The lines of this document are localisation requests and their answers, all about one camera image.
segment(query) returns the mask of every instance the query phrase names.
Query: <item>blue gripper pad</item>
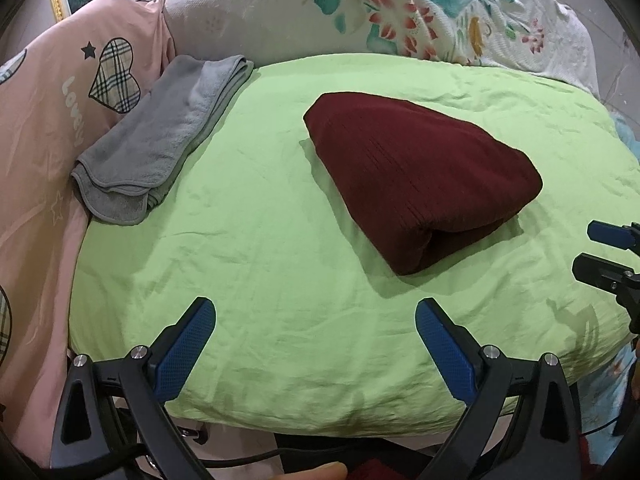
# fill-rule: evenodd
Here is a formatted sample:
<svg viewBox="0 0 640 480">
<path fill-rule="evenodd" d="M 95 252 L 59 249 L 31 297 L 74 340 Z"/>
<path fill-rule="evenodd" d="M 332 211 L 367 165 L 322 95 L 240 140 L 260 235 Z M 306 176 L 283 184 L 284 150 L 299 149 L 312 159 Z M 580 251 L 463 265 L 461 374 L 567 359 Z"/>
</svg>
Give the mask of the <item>blue gripper pad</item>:
<svg viewBox="0 0 640 480">
<path fill-rule="evenodd" d="M 474 368 L 431 309 L 428 300 L 418 303 L 415 326 L 451 395 L 470 405 L 478 394 Z"/>
<path fill-rule="evenodd" d="M 174 400 L 180 394 L 215 325 L 216 311 L 213 303 L 204 299 L 156 367 L 154 395 L 158 402 Z"/>
<path fill-rule="evenodd" d="M 594 242 L 623 250 L 631 249 L 636 244 L 636 239 L 628 229 L 597 220 L 592 221 L 587 227 L 587 236 Z"/>
</svg>

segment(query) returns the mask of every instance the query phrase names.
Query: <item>pink fabric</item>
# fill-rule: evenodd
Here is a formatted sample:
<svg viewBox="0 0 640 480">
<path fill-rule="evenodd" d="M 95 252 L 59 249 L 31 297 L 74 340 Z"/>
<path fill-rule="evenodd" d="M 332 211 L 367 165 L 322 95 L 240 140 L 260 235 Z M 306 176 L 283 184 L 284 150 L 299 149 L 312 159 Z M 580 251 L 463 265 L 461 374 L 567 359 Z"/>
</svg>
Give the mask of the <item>pink fabric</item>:
<svg viewBox="0 0 640 480">
<path fill-rule="evenodd" d="M 66 376 L 71 284 L 88 224 L 69 173 L 137 103 L 136 86 L 142 97 L 173 59 L 163 3 L 94 0 L 0 69 L 0 284 L 13 315 L 0 403 L 3 429 L 41 465 Z M 94 85 L 99 73 L 117 71 L 128 100 Z"/>
</svg>

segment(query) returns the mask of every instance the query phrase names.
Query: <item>red fabric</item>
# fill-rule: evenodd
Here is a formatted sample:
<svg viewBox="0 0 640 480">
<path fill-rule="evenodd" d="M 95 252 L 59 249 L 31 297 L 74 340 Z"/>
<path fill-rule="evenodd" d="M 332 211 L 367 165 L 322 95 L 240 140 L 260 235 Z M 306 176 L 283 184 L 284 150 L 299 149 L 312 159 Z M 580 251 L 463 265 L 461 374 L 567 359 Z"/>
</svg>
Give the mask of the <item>red fabric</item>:
<svg viewBox="0 0 640 480">
<path fill-rule="evenodd" d="M 407 480 L 400 473 L 384 465 L 377 458 L 367 460 L 354 469 L 347 480 Z"/>
<path fill-rule="evenodd" d="M 324 94 L 304 120 L 351 217 L 397 274 L 484 238 L 542 189 L 524 153 L 408 101 Z"/>
</svg>

